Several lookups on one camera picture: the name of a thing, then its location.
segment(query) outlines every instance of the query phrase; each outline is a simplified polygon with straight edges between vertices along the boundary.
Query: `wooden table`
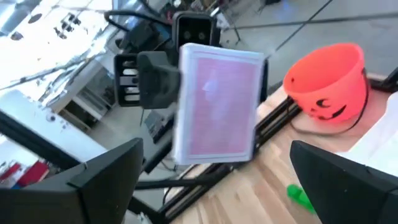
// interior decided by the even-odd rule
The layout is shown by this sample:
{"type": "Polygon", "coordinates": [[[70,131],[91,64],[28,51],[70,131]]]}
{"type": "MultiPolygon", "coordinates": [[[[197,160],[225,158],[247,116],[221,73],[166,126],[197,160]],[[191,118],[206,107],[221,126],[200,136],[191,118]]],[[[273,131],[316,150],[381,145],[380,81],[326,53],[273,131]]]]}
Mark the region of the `wooden table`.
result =
{"type": "MultiPolygon", "coordinates": [[[[283,89],[279,88],[268,97],[257,109],[258,120],[270,113],[286,96],[283,89]]],[[[175,219],[173,224],[320,223],[316,215],[287,197],[286,187],[289,184],[299,184],[289,159],[291,142],[299,139],[327,151],[347,151],[384,114],[388,96],[387,93],[372,90],[361,121],[339,136],[325,138],[299,134],[290,125],[286,125],[261,147],[253,161],[225,177],[175,219]]],[[[302,129],[334,132],[350,126],[353,120],[330,126],[317,123],[300,113],[292,123],[302,129]]],[[[191,171],[187,177],[198,175],[205,166],[199,166],[198,170],[191,171]]]]}

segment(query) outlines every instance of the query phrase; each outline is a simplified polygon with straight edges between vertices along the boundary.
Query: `jack-o'-lantern face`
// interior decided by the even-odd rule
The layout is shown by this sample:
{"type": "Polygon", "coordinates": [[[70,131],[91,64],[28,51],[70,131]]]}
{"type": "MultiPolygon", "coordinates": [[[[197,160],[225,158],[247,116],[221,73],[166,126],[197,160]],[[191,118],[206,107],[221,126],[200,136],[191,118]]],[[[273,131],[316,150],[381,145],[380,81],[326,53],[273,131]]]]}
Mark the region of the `jack-o'-lantern face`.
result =
{"type": "Polygon", "coordinates": [[[329,102],[329,99],[327,99],[327,98],[317,100],[317,102],[315,103],[315,106],[313,108],[311,108],[311,112],[309,113],[309,115],[311,117],[317,117],[319,120],[322,120],[322,121],[328,121],[328,120],[337,118],[339,115],[341,115],[344,112],[344,110],[347,107],[347,105],[343,105],[342,107],[337,108],[336,110],[333,110],[330,113],[330,116],[317,115],[317,113],[319,113],[319,112],[321,112],[320,114],[325,114],[321,110],[325,110],[327,108],[330,109],[332,106],[333,105],[329,102]]]}

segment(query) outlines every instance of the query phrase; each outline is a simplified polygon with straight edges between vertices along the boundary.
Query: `green object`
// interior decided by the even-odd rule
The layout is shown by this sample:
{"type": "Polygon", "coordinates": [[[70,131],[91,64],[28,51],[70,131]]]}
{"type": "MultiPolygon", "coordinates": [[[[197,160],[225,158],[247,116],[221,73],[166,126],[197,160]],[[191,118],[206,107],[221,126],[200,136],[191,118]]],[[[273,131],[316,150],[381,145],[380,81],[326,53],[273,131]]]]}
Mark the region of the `green object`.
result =
{"type": "Polygon", "coordinates": [[[305,194],[303,188],[295,184],[290,184],[287,187],[287,196],[289,196],[294,202],[306,208],[312,214],[315,213],[310,199],[307,197],[307,194],[305,194]]]}

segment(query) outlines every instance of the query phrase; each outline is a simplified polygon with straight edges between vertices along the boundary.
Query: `orange pumpkin bucket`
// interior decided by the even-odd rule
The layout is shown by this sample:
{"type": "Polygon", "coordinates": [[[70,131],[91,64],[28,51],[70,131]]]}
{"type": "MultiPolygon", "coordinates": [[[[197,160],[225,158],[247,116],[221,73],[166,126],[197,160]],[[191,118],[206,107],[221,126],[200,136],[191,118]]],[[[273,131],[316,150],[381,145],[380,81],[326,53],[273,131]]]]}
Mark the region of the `orange pumpkin bucket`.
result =
{"type": "Polygon", "coordinates": [[[287,72],[283,86],[304,113],[337,123],[362,110],[367,89],[364,72],[360,46],[335,44],[296,62],[287,72]]]}

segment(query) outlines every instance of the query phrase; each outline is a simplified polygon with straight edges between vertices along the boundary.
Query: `red object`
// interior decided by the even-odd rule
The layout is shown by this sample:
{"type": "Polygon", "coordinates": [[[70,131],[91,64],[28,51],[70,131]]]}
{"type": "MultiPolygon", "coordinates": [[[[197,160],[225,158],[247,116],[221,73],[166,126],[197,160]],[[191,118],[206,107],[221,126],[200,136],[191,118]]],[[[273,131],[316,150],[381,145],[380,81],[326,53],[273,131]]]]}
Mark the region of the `red object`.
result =
{"type": "Polygon", "coordinates": [[[15,163],[14,165],[12,165],[10,168],[8,168],[7,171],[3,172],[3,173],[0,175],[0,182],[1,182],[2,180],[8,179],[10,176],[12,176],[13,174],[15,174],[15,173],[19,170],[19,168],[21,168],[21,165],[18,164],[18,163],[15,163]]]}
{"type": "Polygon", "coordinates": [[[304,113],[337,123],[363,108],[367,83],[364,54],[357,44],[322,47],[300,59],[287,72],[284,89],[304,113]]]}
{"type": "Polygon", "coordinates": [[[37,161],[18,181],[17,184],[21,187],[26,187],[30,184],[41,181],[49,172],[46,164],[37,161]]]}

